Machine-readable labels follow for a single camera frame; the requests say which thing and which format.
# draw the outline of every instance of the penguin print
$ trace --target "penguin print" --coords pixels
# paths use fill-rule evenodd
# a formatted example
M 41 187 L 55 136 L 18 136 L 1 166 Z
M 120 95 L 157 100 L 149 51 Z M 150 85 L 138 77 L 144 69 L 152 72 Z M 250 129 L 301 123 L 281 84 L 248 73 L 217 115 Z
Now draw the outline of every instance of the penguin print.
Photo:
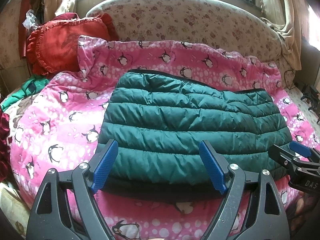
M 49 159 L 53 163 L 53 161 L 59 163 L 63 152 L 63 147 L 58 144 L 52 145 L 48 149 Z
M 247 76 L 247 71 L 244 69 L 244 67 L 242 67 L 239 72 L 243 77 Z
M 281 200 L 282 200 L 282 203 L 284 205 L 287 203 L 287 197 L 288 197 L 288 192 L 287 191 L 282 191 L 281 192 Z
M 22 134 L 23 134 L 24 128 L 23 127 L 18 127 L 16 129 L 16 134 L 14 135 L 14 141 L 16 144 L 19 146 L 21 145 L 21 140 L 22 140 Z
M 225 56 L 225 57 L 227 57 L 227 58 L 233 58 L 233 56 L 231 55 L 231 53 L 230 53 L 230 52 L 227 52 L 227 51 L 222 52 L 222 55 Z
M 304 121 L 303 115 L 300 114 L 300 113 L 298 113 L 298 114 L 297 114 L 297 120 L 298 120 L 298 121 Z
M 107 109 L 108 105 L 109 105 L 108 102 L 104 102 L 102 105 L 99 105 L 99 106 L 101 106 L 104 109 Z
M 59 92 L 59 94 L 60 94 L 61 102 L 62 103 L 66 103 L 68 101 L 68 98 L 69 98 L 68 92 L 67 91 L 61 91 L 61 92 Z
M 281 81 L 280 81 L 280 80 L 277 81 L 276 87 L 277 87 L 277 88 L 281 87 Z
M 128 59 L 123 55 L 123 53 L 117 60 L 122 66 L 125 66 L 128 63 Z
M 162 55 L 158 58 L 161 58 L 165 63 L 169 63 L 171 60 L 170 56 L 167 54 L 165 50 L 164 53 L 162 53 Z
M 30 176 L 30 179 L 33 179 L 34 178 L 34 174 L 35 174 L 35 164 L 33 162 L 33 157 L 31 156 L 31 162 L 28 162 L 27 165 L 26 165 L 26 169 L 27 169 L 27 172 Z
M 252 84 L 252 87 L 253 87 L 254 89 L 260 88 L 260 83 L 259 83 L 259 81 L 255 81 L 255 82 Z
M 149 42 L 148 41 L 139 41 L 138 45 L 140 48 L 144 48 L 144 47 L 148 47 L 149 46 Z
M 180 70 L 180 75 L 185 77 L 185 78 L 192 78 L 192 70 L 191 70 L 191 68 L 183 67 Z
M 224 75 L 221 80 L 226 86 L 232 85 L 232 78 L 228 75 Z
M 287 105 L 290 104 L 289 98 L 284 98 L 282 101 L 283 101 L 283 103 L 285 103 Z
M 112 227 L 113 233 L 121 236 L 122 238 L 126 240 L 132 240 L 132 239 L 139 239 L 140 238 L 140 230 L 139 230 L 139 224 L 132 223 L 132 224 L 123 224 L 124 220 L 120 220 L 118 223 L 116 223 Z
M 213 62 L 209 58 L 209 55 L 204 60 L 202 60 L 202 62 L 204 62 L 207 65 L 208 68 L 212 68 L 213 67 Z
M 102 73 L 102 76 L 107 75 L 108 69 L 109 69 L 109 67 L 107 67 L 106 65 L 103 65 L 100 67 L 100 71 Z
M 82 112 L 74 112 L 71 115 L 69 115 L 69 121 L 78 121 L 80 116 L 81 116 Z
M 295 138 L 297 140 L 297 142 L 302 142 L 303 141 L 303 137 L 300 135 L 295 135 Z
M 108 49 L 113 49 L 114 46 L 115 46 L 115 42 L 114 41 L 108 42 Z
M 269 62 L 268 66 L 274 68 L 274 67 L 276 67 L 276 64 L 274 64 L 273 62 Z
M 183 47 L 185 47 L 186 49 L 191 49 L 192 48 L 192 44 L 191 43 L 188 43 L 188 42 L 184 42 L 184 41 L 182 41 L 181 42 L 181 45 L 183 46 Z
M 90 99 L 95 99 L 97 96 L 98 96 L 98 93 L 96 92 L 86 92 L 85 93 L 87 95 L 87 99 L 90 100 Z
M 51 119 L 49 119 L 49 121 L 46 121 L 46 122 L 40 122 L 40 124 L 42 126 L 42 134 L 49 135 L 50 130 L 51 130 L 50 121 L 51 121 Z
M 98 140 L 99 133 L 96 130 L 96 126 L 93 125 L 93 129 L 89 130 L 88 133 L 83 133 L 83 136 L 87 138 L 87 143 L 93 143 Z
M 257 63 L 257 59 L 255 59 L 254 57 L 250 58 L 251 64 L 255 65 Z

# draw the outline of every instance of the metal screw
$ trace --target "metal screw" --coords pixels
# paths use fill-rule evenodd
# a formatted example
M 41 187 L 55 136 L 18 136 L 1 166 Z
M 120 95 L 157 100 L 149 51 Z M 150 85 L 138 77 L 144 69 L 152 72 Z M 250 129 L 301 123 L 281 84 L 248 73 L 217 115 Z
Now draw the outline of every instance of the metal screw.
M 80 165 L 79 165 L 79 168 L 81 168 L 82 170 L 86 169 L 87 167 L 88 167 L 87 163 L 80 163 Z
M 262 173 L 263 173 L 264 175 L 266 175 L 266 176 L 270 175 L 270 171 L 268 171 L 268 170 L 262 170 Z
M 49 169 L 48 170 L 48 174 L 50 174 L 50 175 L 54 174 L 55 172 L 56 172 L 55 169 Z
M 239 166 L 237 164 L 235 164 L 235 163 L 231 163 L 230 164 L 230 169 L 237 170 L 237 169 L 239 169 Z

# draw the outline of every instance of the pink blanket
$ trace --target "pink blanket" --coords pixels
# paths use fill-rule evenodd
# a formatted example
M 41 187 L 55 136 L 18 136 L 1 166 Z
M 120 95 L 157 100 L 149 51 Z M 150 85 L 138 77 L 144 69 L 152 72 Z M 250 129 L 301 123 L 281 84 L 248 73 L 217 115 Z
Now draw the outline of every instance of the pink blanket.
M 319 147 L 311 125 L 281 87 L 274 62 L 178 41 L 107 42 L 81 36 L 78 73 L 57 74 L 20 119 L 11 150 L 11 165 L 21 195 L 31 206 L 49 168 L 75 168 L 95 153 L 97 138 L 114 86 L 129 69 L 159 70 L 204 82 L 218 90 L 265 88 L 278 105 L 294 140 Z M 288 177 L 276 182 L 285 207 L 297 196 Z M 101 213 L 117 239 L 199 239 L 220 200 L 165 204 L 98 191 Z M 232 233 L 243 223 L 249 193 L 242 198 Z M 69 194 L 73 215 L 79 213 Z

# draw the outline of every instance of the blue gripper pad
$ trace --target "blue gripper pad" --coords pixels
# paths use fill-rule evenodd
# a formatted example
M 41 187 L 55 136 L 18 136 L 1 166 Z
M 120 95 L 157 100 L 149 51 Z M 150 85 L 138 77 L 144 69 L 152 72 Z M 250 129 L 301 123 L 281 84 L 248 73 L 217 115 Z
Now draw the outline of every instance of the blue gripper pad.
M 301 143 L 298 143 L 296 141 L 292 141 L 289 144 L 290 150 L 300 154 L 301 156 L 308 158 L 311 156 L 310 149 L 307 146 L 302 145 Z
M 93 173 L 92 192 L 102 189 L 118 155 L 118 142 L 113 141 Z
M 199 155 L 204 164 L 205 169 L 210 177 L 213 187 L 220 191 L 221 195 L 226 193 L 227 187 L 224 181 L 224 174 L 217 161 L 211 154 L 204 142 L 199 144 Z

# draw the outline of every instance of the green puffer jacket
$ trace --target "green puffer jacket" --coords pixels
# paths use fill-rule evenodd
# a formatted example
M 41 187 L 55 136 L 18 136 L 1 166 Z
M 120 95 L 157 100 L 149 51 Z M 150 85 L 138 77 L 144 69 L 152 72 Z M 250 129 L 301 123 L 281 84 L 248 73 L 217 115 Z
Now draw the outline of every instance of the green puffer jacket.
M 263 89 L 218 91 L 162 72 L 132 70 L 109 100 L 97 151 L 109 139 L 118 142 L 119 153 L 105 190 L 132 196 L 211 191 L 198 154 L 202 140 L 229 163 L 246 171 L 268 169 L 280 179 L 285 169 L 267 151 L 273 144 L 289 151 L 292 136 Z

